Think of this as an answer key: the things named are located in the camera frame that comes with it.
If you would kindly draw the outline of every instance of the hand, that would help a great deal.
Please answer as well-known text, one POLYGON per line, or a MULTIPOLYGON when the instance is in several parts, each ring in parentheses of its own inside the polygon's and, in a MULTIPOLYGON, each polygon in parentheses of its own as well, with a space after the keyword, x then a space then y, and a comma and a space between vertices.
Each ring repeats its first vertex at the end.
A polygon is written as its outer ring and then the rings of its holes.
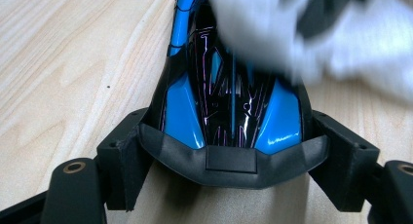
POLYGON ((351 1, 335 24, 304 40, 309 0, 211 0, 222 41, 244 60, 297 82, 362 77, 413 103, 413 11, 399 0, 351 1))

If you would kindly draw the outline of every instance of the black mount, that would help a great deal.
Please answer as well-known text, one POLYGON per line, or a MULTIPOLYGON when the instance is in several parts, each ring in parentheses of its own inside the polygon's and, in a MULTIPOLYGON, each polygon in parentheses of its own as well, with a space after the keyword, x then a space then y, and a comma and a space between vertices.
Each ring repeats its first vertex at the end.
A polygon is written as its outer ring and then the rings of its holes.
MULTIPOLYGON (((130 113, 97 147, 92 159, 58 166, 50 189, 0 212, 0 223, 105 223, 108 209, 133 210, 152 164, 139 144, 147 109, 130 113)), ((413 164, 376 163, 379 149, 329 116, 313 111, 313 138, 326 137, 328 158, 310 171, 340 211, 372 204, 369 223, 413 223, 413 164)))

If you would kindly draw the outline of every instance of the wooden table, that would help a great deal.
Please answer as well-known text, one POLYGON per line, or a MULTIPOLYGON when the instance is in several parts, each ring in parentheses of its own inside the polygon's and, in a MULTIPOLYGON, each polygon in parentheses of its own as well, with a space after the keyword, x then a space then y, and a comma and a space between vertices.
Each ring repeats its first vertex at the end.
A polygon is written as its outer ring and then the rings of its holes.
MULTIPOLYGON (((0 209, 48 189, 53 169, 148 106, 166 58, 173 0, 0 0, 0 209)), ((308 88, 325 112, 413 161, 413 107, 359 80, 308 88)), ((259 191, 194 185, 155 163, 135 211, 110 223, 365 223, 302 175, 259 191)))

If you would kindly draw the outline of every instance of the toy car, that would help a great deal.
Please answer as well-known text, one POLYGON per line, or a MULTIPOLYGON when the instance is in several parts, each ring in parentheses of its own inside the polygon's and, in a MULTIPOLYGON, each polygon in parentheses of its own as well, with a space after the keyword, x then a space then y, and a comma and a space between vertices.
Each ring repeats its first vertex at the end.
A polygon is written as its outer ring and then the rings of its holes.
POLYGON ((272 186, 323 162, 327 144, 309 138, 305 88, 238 61, 208 0, 178 0, 175 9, 169 57, 139 126, 142 147, 197 183, 224 187, 272 186))

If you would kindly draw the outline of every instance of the wood grain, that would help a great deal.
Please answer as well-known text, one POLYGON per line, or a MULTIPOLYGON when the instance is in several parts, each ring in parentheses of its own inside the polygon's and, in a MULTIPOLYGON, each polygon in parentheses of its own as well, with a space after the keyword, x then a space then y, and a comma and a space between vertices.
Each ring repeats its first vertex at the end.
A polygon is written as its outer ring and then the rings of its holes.
MULTIPOLYGON (((59 164, 149 104, 173 0, 0 0, 0 209, 47 190, 59 164)), ((308 88, 313 108, 413 162, 413 108, 359 80, 308 88)), ((259 190, 202 187, 154 164, 135 211, 110 223, 365 223, 340 213, 307 175, 259 190)))

